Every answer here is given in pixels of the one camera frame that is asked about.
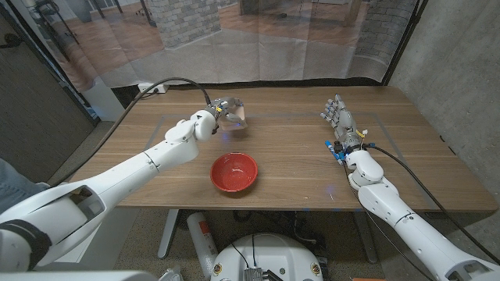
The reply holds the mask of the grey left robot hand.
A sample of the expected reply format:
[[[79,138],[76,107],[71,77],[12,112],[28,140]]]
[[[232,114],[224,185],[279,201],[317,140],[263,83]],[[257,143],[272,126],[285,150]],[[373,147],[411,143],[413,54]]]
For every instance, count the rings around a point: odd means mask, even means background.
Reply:
[[[248,126],[244,104],[239,98],[217,98],[211,105],[207,105],[205,110],[214,115],[216,124],[222,130],[242,130]]]

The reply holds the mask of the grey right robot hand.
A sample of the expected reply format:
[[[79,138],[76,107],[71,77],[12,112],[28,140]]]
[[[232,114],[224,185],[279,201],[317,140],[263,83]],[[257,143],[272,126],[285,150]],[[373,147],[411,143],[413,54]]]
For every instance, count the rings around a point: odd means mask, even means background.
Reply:
[[[362,138],[358,134],[355,120],[339,94],[334,99],[327,100],[320,116],[333,127],[334,136],[345,147],[360,145]]]

